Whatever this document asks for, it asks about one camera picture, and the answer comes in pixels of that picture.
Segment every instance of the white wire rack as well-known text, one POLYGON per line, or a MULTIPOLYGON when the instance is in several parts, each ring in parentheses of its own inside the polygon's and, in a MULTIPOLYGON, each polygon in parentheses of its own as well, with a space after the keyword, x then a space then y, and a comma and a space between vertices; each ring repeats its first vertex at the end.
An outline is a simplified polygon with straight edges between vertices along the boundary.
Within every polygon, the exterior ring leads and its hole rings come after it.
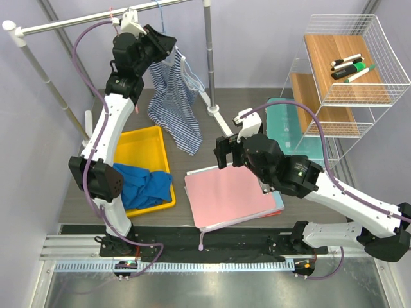
MULTIPOLYGON (((324 88, 324 85, 319 85, 320 78, 314 69, 316 63, 313 63, 313 61, 316 61, 316 59, 310 57, 308 43, 302 39, 284 83, 284 88, 289 85, 289 80, 292 81, 293 74, 312 75, 312 84, 317 91, 317 95, 311 95, 308 101, 303 100, 302 103, 312 110, 314 109, 313 111, 320 117, 324 135, 327 140, 331 140, 328 144, 328 155, 330 167, 333 167, 381 119, 389 107, 394 105, 410 87, 411 83, 375 15, 312 15, 305 35, 309 35, 309 37, 328 35, 328 37, 332 36, 338 40, 351 40, 348 36, 355 36, 353 39, 360 40, 362 45, 366 46, 365 49, 369 53, 370 64, 375 64, 378 72, 378 83, 355 81, 353 83, 342 83, 341 80, 338 80, 335 83, 330 82, 329 87, 324 88), (354 113, 353 110, 358 107, 366 108, 370 116, 362 118, 360 115, 364 113, 354 113), (385 107, 382 108, 383 112, 378 112, 378 117, 374 117, 372 111, 372 108, 376 107, 385 107), (337 112, 337 109, 332 108, 339 108, 339 111, 346 115, 344 121, 337 119, 325 121, 328 115, 337 112), (335 138, 354 138, 356 141, 345 153, 339 154, 337 147, 333 146, 333 144, 335 145, 335 138)), ((292 87, 296 98, 295 85, 292 85, 292 87)), ((319 137, 318 128, 313 121, 305 128, 303 126, 301 140, 305 137, 319 137)))

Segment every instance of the blue fabric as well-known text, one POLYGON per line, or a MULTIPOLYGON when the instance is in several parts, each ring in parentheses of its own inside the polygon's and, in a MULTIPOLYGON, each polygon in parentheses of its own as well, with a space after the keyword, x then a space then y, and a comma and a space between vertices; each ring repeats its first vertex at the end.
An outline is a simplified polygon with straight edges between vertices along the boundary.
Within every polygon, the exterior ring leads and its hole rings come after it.
POLYGON ((178 48, 167 61, 150 66, 155 94, 148 105, 148 116, 170 133, 179 149, 194 155, 202 135, 191 106, 200 85, 185 71, 186 60, 178 48))
POLYGON ((113 168, 124 176, 121 200, 126 210, 146 209, 160 205, 163 200, 171 202, 171 174, 164 171, 149 172, 123 164, 114 164, 113 168))

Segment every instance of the gray wall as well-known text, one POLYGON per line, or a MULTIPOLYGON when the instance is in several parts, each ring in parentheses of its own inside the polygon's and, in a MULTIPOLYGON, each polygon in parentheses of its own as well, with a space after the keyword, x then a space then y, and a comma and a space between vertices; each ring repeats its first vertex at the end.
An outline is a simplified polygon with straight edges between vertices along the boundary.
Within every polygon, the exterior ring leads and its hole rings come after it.
MULTIPOLYGON (((35 1, 7 1, 0 21, 47 22, 35 1)), ((91 95, 54 33, 28 44, 63 97, 82 116, 91 95)), ((1 307, 27 307, 45 235, 55 233, 80 134, 65 118, 11 38, 0 31, 0 298, 1 307)))
MULTIPOLYGON (((411 75, 409 0, 382 1, 376 15, 408 75, 411 75)), ((385 114, 347 155, 359 188, 391 203, 411 203, 411 90, 385 114)), ((411 253, 392 268, 411 304, 411 253)))
MULTIPOLYGON (((102 12, 110 6, 127 7, 149 0, 50 0, 60 19, 102 12)), ((282 87, 311 14, 361 13, 367 0, 214 0, 214 63, 217 87, 282 87)), ((206 42, 201 0, 163 8, 167 33, 177 37, 180 50, 205 83, 206 42)), ((141 12, 142 24, 161 30, 158 9, 141 12)), ((74 40, 85 26, 68 29, 74 40)), ((110 26, 93 30, 79 54, 93 82, 104 88, 112 59, 110 26)), ((150 87, 151 81, 145 78, 150 87)))

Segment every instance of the green marker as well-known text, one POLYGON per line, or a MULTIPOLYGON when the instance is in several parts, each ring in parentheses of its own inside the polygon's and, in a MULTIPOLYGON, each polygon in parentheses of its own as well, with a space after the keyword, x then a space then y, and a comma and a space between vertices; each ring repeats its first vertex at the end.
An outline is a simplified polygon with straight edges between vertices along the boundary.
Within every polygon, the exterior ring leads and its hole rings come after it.
POLYGON ((355 75, 352 75, 351 77, 347 78, 346 80, 344 80, 344 83, 351 83, 355 79, 361 77, 364 74, 367 74, 369 71, 372 71, 373 69, 375 69, 375 64, 372 64, 370 67, 367 67, 366 69, 363 69, 362 71, 359 71, 355 75))

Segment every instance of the yellow bin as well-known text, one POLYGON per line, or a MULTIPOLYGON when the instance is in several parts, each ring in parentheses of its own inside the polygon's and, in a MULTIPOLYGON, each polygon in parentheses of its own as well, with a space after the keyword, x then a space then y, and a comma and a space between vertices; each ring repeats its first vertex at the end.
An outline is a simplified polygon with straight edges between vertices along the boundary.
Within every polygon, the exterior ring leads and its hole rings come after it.
MULTIPOLYGON (((170 173, 168 167, 166 148, 160 126, 151 126, 141 130, 122 133, 114 155, 114 162, 136 166, 152 171, 165 171, 170 173)), ((127 210, 127 217, 164 210, 175 205, 173 184, 170 186, 171 202, 149 207, 143 210, 127 210)))

